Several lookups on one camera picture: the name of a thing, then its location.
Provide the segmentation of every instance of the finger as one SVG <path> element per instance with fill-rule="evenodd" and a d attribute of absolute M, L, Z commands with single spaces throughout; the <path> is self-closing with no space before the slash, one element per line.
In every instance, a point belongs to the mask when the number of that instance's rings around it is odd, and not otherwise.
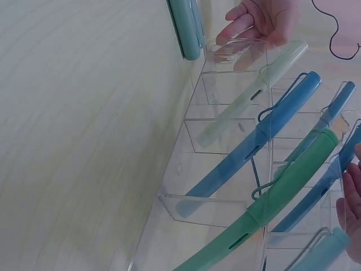
<path fill-rule="evenodd" d="M 361 143 L 356 144 L 355 155 L 361 161 Z"/>
<path fill-rule="evenodd" d="M 350 163 L 347 167 L 347 171 L 351 174 L 353 183 L 355 185 L 356 191 L 361 195 L 361 169 L 357 165 Z"/>
<path fill-rule="evenodd" d="M 300 13 L 296 8 L 283 10 L 278 13 L 275 22 L 275 30 L 269 35 L 267 41 L 276 46 L 286 44 L 291 38 L 299 18 Z"/>
<path fill-rule="evenodd" d="M 350 210 L 350 207 L 345 199 L 342 198 L 336 201 L 336 211 L 338 221 L 343 230 L 347 231 L 347 229 L 356 223 L 356 217 Z"/>
<path fill-rule="evenodd" d="M 344 192 L 348 206 L 357 219 L 361 218 L 361 197 L 356 191 L 354 181 L 349 172 L 344 174 Z"/>
<path fill-rule="evenodd" d="M 238 17 L 245 15 L 247 13 L 247 8 L 244 4 L 240 3 L 238 6 L 232 8 L 227 14 L 226 14 L 226 20 L 227 21 L 234 21 Z"/>
<path fill-rule="evenodd" d="M 253 23 L 254 20 L 251 14 L 245 14 L 237 18 L 235 21 L 226 26 L 224 30 L 220 32 L 220 34 L 218 34 L 217 38 L 215 39 L 216 43 L 218 45 L 226 44 L 232 37 L 251 27 Z"/>
<path fill-rule="evenodd" d="M 252 27 L 247 29 L 246 31 L 240 33 L 236 39 L 241 39 L 241 38 L 247 38 L 247 39 L 255 39 L 255 38 L 260 38 L 261 34 L 258 31 L 258 29 L 256 27 Z"/>

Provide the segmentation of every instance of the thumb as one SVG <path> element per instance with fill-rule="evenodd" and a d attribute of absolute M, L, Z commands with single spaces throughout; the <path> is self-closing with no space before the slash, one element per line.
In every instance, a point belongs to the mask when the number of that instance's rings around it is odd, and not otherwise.
<path fill-rule="evenodd" d="M 344 198 L 336 201 L 336 211 L 341 228 L 347 231 L 356 222 L 356 217 Z"/>

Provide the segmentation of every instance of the mint green fountain pen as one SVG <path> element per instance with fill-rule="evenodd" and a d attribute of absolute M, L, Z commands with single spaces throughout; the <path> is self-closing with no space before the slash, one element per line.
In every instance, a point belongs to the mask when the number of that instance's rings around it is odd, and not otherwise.
<path fill-rule="evenodd" d="M 323 129 L 291 164 L 229 228 L 173 271 L 206 271 L 266 226 L 298 194 L 338 145 L 336 135 Z"/>

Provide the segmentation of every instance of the acrylic divider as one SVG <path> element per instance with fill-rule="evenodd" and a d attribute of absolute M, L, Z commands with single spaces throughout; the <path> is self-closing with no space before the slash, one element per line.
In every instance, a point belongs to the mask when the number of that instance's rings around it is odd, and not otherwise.
<path fill-rule="evenodd" d="M 264 52 L 255 59 L 249 51 L 255 46 Z M 208 48 L 208 56 L 195 88 L 173 154 L 159 188 L 152 212 L 140 241 L 138 252 L 129 270 L 170 271 L 206 246 L 239 218 L 252 204 L 251 193 L 257 183 L 270 178 L 271 145 L 265 144 L 252 161 L 248 161 L 233 177 L 210 197 L 186 196 L 186 192 L 211 172 L 229 153 L 255 129 L 258 114 L 271 106 L 271 93 L 265 88 L 249 101 L 237 117 L 227 120 L 224 131 L 204 147 L 197 137 L 218 115 L 254 82 L 267 66 L 265 44 L 258 40 L 232 40 L 220 48 Z M 235 71 L 239 59 L 249 62 Z M 180 202 L 201 202 L 187 217 L 179 214 Z M 210 270 L 259 270 L 264 249 L 260 229 L 235 253 Z"/>

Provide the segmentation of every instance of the clear acrylic pen holder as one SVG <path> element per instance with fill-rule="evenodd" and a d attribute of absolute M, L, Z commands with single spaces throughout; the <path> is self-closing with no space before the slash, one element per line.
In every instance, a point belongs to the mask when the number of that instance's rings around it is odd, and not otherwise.
<path fill-rule="evenodd" d="M 272 89 L 256 92 L 243 112 L 222 119 L 226 125 L 217 137 L 200 141 L 204 130 L 219 121 L 221 113 L 246 91 L 260 71 L 283 50 L 281 48 L 270 53 L 265 48 L 264 42 L 257 40 L 232 40 L 224 47 L 208 48 L 205 65 L 129 271 L 171 271 L 232 225 L 254 203 L 252 192 L 273 180 L 276 167 L 285 164 L 285 158 L 317 123 L 324 108 L 332 101 L 338 86 L 333 89 L 321 85 L 277 136 L 254 156 L 251 155 L 252 159 L 215 193 L 211 196 L 187 195 L 247 139 L 258 124 L 258 114 L 273 106 L 301 72 L 310 71 L 296 63 Z M 341 149 L 357 118 L 355 111 L 346 105 L 342 116 L 332 127 L 341 143 L 331 156 Z M 338 159 L 331 156 L 278 216 L 209 270 L 284 270 L 318 229 L 336 226 L 335 204 L 343 194 L 340 178 L 291 231 L 272 232 L 277 223 L 316 184 L 332 162 L 330 159 Z M 179 209 L 184 202 L 197 208 L 184 215 Z"/>

